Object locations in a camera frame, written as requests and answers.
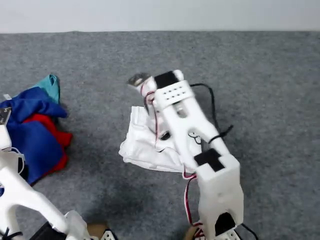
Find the teal cloth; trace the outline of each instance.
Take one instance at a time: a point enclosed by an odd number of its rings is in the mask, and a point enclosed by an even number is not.
[[[50,99],[56,103],[59,104],[60,101],[60,86],[59,86],[59,80],[55,75],[49,74],[44,79],[39,81],[34,87],[39,87],[42,90],[44,90]]]

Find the white robotic arm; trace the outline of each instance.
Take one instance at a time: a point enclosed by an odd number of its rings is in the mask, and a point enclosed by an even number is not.
[[[145,107],[153,109],[149,112],[149,128],[160,136],[172,136],[183,164],[196,172],[198,211],[206,239],[235,239],[231,238],[236,236],[233,230],[244,218],[240,164],[205,117],[182,72],[175,70],[156,77],[137,74],[128,83],[144,97]],[[211,149],[193,156],[187,144],[190,132],[199,135]]]
[[[10,112],[10,108],[0,108],[0,113]],[[6,123],[10,114],[0,116],[1,146],[0,146],[0,184],[4,193],[0,196],[0,237],[24,240],[16,219],[17,206],[24,206],[38,211],[50,223],[53,229],[66,235],[66,240],[91,240],[87,231],[87,224],[74,210],[63,215],[43,194],[35,191],[14,169],[12,161],[18,161],[18,154],[3,151],[11,146]]]

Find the red cloth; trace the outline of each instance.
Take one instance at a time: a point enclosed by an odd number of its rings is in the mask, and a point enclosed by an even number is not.
[[[42,114],[34,114],[31,117],[27,118],[24,123],[32,122],[32,121],[39,121],[44,125],[44,127],[54,136],[56,141],[60,144],[62,148],[63,155],[57,165],[54,166],[53,169],[51,169],[49,172],[47,172],[44,175],[48,175],[51,173],[54,173],[56,171],[59,171],[63,169],[68,161],[68,156],[65,152],[65,148],[70,145],[71,139],[73,137],[72,133],[68,132],[62,132],[58,131],[54,122],[51,120],[51,118],[47,115],[42,115]]]

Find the gray carpet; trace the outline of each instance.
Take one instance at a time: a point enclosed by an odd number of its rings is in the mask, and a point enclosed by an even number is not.
[[[108,221],[119,239],[182,239],[188,224],[181,175],[125,164],[118,155],[130,107],[143,104],[125,81],[139,71],[172,69],[212,86],[221,128],[235,126],[225,141],[241,163],[245,223],[261,239],[319,239],[319,32],[0,35],[0,93],[14,96],[58,75],[69,112],[61,125],[74,134],[67,168],[34,188],[63,213]],[[195,91],[210,117],[210,95]],[[195,216],[198,194],[192,185]],[[17,215],[27,237],[44,222],[24,208]]]

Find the white cloth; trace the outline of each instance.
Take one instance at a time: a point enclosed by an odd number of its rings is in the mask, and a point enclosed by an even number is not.
[[[182,159],[176,151],[172,137],[156,141],[155,134],[147,126],[148,117],[143,107],[131,107],[129,130],[119,151],[123,161],[150,170],[183,172]],[[201,153],[201,145],[192,137],[187,139],[193,156]],[[194,170],[186,169],[186,172],[191,173]]]

